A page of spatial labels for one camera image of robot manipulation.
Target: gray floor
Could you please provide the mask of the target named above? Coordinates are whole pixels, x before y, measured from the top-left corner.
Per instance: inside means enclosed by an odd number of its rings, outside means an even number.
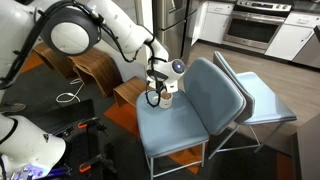
[[[192,46],[187,66],[197,57],[205,57],[212,61],[214,51],[219,51],[237,73],[253,71],[258,74],[296,114],[298,119],[286,123],[268,144],[290,154],[289,137],[296,132],[299,126],[320,113],[320,71],[292,63],[250,56],[203,42],[197,42]],[[255,130],[263,140],[276,125],[259,125],[255,126]],[[247,127],[240,128],[240,132],[252,136]]]

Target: oven handle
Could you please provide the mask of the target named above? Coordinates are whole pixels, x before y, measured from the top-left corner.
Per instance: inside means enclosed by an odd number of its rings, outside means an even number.
[[[252,13],[243,13],[238,11],[232,12],[232,18],[246,20],[246,21],[261,22],[266,24],[276,24],[276,25],[281,25],[286,20],[285,18],[281,18],[281,17],[258,15],[258,14],[252,14]]]

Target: white cup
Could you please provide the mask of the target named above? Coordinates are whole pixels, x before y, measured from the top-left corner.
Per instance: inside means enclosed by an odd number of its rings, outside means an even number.
[[[159,106],[163,109],[169,108],[172,104],[172,97],[173,97],[172,93],[162,91]],[[158,102],[158,96],[153,97],[153,101]]]

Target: power cord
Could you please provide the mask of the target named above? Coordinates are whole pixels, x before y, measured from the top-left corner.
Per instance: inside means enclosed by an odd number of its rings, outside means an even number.
[[[75,94],[72,94],[72,93],[62,93],[60,94],[59,96],[57,96],[56,98],[56,101],[58,103],[68,103],[68,102],[71,102],[73,101],[74,99],[77,99],[79,102],[81,101],[80,98],[77,96],[80,92],[80,90],[82,89],[82,87],[84,86],[84,83],[83,81],[80,79],[80,78],[77,78],[77,79],[74,79],[70,82],[71,85],[73,84],[78,84],[78,83],[82,83],[81,86],[79,87],[79,89],[77,90],[77,92]],[[69,100],[59,100],[59,98],[61,98],[62,96],[71,96],[72,98],[69,99]]]

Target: stainless steel oven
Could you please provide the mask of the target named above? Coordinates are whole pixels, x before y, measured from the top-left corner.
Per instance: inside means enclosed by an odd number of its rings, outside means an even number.
[[[274,4],[270,0],[260,1],[237,2],[224,34],[224,41],[262,50],[269,47],[289,15],[291,6]]]

